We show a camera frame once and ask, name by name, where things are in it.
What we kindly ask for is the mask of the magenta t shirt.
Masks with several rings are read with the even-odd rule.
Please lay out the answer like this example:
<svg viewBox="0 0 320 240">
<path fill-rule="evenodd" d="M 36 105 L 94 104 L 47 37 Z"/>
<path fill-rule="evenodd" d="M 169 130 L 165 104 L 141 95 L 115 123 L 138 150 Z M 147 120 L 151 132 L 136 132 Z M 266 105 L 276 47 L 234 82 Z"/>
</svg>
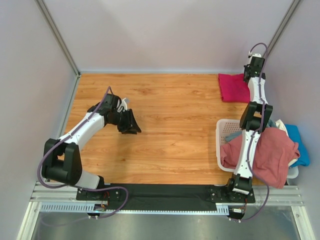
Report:
<svg viewBox="0 0 320 240">
<path fill-rule="evenodd" d="M 244 74 L 218 74 L 221 100 L 225 103 L 249 103 L 250 90 Z"/>
</svg>

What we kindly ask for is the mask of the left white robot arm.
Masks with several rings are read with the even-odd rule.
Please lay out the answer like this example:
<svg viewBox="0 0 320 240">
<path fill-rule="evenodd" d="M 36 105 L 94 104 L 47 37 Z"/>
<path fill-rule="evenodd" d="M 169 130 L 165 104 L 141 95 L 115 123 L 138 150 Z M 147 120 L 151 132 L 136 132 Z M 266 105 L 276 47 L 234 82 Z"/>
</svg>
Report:
<svg viewBox="0 0 320 240">
<path fill-rule="evenodd" d="M 128 103 L 127 98 L 106 93 L 69 132 L 58 139 L 48 139 L 37 168 L 38 181 L 48 189 L 55 186 L 45 183 L 45 179 L 59 182 L 61 187 L 77 187 L 87 191 L 94 201 L 101 200 L 106 190 L 104 178 L 83 169 L 81 150 L 106 125 L 116 126 L 121 134 L 141 133 Z"/>
</svg>

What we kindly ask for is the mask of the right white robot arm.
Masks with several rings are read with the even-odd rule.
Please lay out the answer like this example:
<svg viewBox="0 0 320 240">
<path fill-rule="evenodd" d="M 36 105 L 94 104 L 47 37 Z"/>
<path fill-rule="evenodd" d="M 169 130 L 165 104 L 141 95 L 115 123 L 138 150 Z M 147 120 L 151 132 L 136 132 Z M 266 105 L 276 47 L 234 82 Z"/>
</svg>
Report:
<svg viewBox="0 0 320 240">
<path fill-rule="evenodd" d="M 238 162 L 225 189 L 225 196 L 231 202 L 253 192 L 255 152 L 273 112 L 265 94 L 265 63 L 266 59 L 259 53 L 249 53 L 248 64 L 244 66 L 243 80 L 249 88 L 250 101 L 240 119 L 242 135 Z"/>
</svg>

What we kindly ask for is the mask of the cream white t shirt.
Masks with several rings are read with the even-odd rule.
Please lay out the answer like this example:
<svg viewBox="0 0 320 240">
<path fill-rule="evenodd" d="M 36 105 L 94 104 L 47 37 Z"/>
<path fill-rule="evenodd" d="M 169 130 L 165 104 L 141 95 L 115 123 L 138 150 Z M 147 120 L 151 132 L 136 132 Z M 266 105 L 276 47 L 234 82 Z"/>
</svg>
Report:
<svg viewBox="0 0 320 240">
<path fill-rule="evenodd" d="M 278 129 L 284 131 L 286 133 L 286 135 L 288 136 L 288 131 L 287 128 L 285 126 L 285 124 L 283 123 L 283 121 L 281 119 L 278 119 L 277 121 L 275 121 L 275 125 Z"/>
</svg>

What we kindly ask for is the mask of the white laundry basket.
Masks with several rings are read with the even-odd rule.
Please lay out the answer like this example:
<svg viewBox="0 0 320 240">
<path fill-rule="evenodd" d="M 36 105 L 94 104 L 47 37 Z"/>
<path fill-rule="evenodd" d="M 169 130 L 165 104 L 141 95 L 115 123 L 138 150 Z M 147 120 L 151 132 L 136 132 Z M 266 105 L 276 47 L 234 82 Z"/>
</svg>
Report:
<svg viewBox="0 0 320 240">
<path fill-rule="evenodd" d="M 220 119 L 216 123 L 216 129 L 215 129 L 215 140 L 216 140 L 216 158 L 217 158 L 217 164 L 218 167 L 225 172 L 232 173 L 234 171 L 233 168 L 227 168 L 224 167 L 221 164 L 220 160 L 220 147 L 224 144 L 226 144 L 226 137 L 230 134 L 236 133 L 240 131 L 240 120 L 238 119 Z"/>
</svg>

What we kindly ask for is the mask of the black base mat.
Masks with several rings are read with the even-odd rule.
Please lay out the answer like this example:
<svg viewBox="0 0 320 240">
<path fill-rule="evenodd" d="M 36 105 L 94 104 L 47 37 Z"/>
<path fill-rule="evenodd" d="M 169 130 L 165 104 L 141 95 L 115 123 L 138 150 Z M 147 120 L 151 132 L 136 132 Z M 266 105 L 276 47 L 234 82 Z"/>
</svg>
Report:
<svg viewBox="0 0 320 240">
<path fill-rule="evenodd" d="M 123 210 L 210 211 L 212 201 L 209 185 L 198 184 L 116 184 L 128 190 Z"/>
</svg>

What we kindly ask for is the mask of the dusty pink t shirt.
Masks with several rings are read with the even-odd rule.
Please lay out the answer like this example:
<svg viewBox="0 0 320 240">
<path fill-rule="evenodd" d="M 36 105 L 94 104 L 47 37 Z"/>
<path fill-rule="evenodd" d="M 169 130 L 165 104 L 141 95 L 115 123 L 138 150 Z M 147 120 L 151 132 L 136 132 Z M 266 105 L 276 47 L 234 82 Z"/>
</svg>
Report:
<svg viewBox="0 0 320 240">
<path fill-rule="evenodd" d="M 239 160 L 242 136 L 221 145 L 220 161 L 225 168 L 235 169 Z M 270 187 L 282 189 L 286 183 L 289 164 L 301 154 L 299 144 L 283 130 L 268 127 L 257 143 L 253 172 Z"/>
</svg>

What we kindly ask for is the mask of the aluminium frame rail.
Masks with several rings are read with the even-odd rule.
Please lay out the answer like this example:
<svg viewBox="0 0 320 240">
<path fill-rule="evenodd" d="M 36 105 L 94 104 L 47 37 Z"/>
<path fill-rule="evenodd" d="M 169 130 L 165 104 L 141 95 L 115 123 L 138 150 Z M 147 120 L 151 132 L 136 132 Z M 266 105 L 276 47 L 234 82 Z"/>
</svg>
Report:
<svg viewBox="0 0 320 240">
<path fill-rule="evenodd" d="M 74 203 L 78 190 L 72 186 L 65 186 L 57 189 L 49 189 L 37 182 L 32 191 L 31 202 L 61 202 Z M 267 195 L 267 187 L 264 185 L 254 185 L 255 205 L 260 206 Z M 271 187 L 266 202 L 267 206 L 303 206 L 299 188 L 294 185 L 286 185 L 282 189 Z"/>
</svg>

